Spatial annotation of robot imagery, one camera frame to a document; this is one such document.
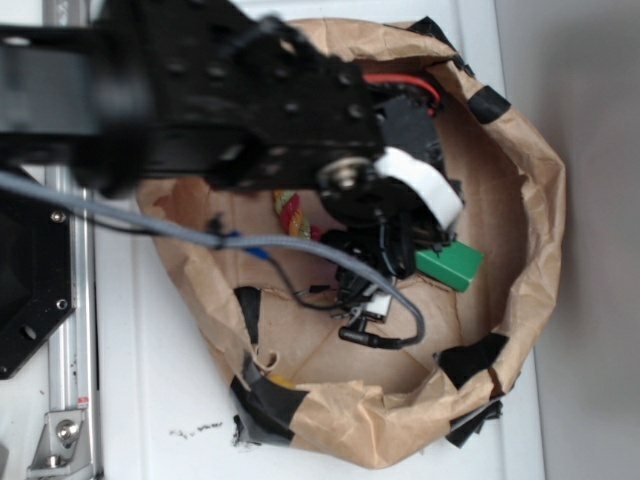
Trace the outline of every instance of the red wire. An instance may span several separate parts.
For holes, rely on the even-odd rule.
[[[365,73],[364,79],[367,83],[406,83],[414,85],[429,92],[433,96],[436,105],[442,100],[440,93],[433,85],[412,75],[405,75],[403,73]]]

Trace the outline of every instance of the screw hole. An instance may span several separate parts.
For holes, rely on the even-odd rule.
[[[25,325],[20,329],[20,334],[30,342],[35,341],[38,338],[36,332],[29,325]]]

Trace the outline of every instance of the white tape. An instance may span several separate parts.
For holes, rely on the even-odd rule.
[[[385,155],[376,161],[374,168],[380,176],[395,178],[415,191],[444,230],[462,212],[462,200],[447,179],[434,167],[407,152],[387,147]]]

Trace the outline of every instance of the paper bag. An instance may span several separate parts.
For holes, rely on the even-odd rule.
[[[299,308],[264,261],[172,239],[156,246],[229,382],[249,440],[386,467],[469,430],[513,387],[556,302],[565,171],[428,19],[413,31],[337,19],[295,24],[322,52],[366,72],[427,72],[448,92],[436,125],[448,175],[462,180],[459,239],[484,254],[471,287],[456,293],[422,275],[400,282],[424,313],[427,338],[401,351],[375,350],[340,340],[342,323],[327,313]],[[221,212],[230,230],[282,233],[271,192],[216,192],[188,178],[148,181],[138,200],[145,213],[192,228]],[[337,226],[313,192],[303,192],[302,203],[312,223]],[[272,253],[297,289],[334,284],[335,265]],[[331,295],[305,300],[329,303]],[[372,331],[411,336],[413,319],[394,303]]]

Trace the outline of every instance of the brown paper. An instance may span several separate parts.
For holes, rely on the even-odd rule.
[[[423,311],[427,339],[402,351],[373,350],[338,339],[339,321],[300,309],[266,262],[242,252],[208,251],[175,240],[156,245],[229,382],[253,356],[309,394],[293,417],[292,445],[380,468],[450,431],[450,421],[513,386],[555,305],[565,219],[564,167],[536,130],[511,108],[481,126],[466,108],[483,85],[460,71],[455,52],[431,37],[351,20],[296,22],[325,53],[366,71],[429,72],[449,92],[437,118],[449,176],[463,182],[460,239],[485,258],[470,289],[453,292],[414,276],[399,288]],[[245,235],[282,233],[270,192],[214,192],[199,179],[149,181],[139,191],[145,213],[201,229],[217,212]],[[323,228],[335,222],[313,193],[303,208]],[[334,284],[335,267],[309,255],[276,251],[297,288]],[[234,296],[238,286],[262,289],[259,349],[251,345]],[[309,296],[328,302],[330,295]],[[393,304],[387,336],[412,335],[412,318]],[[509,337],[493,372],[457,390],[433,360],[435,352],[469,345],[488,332]]]

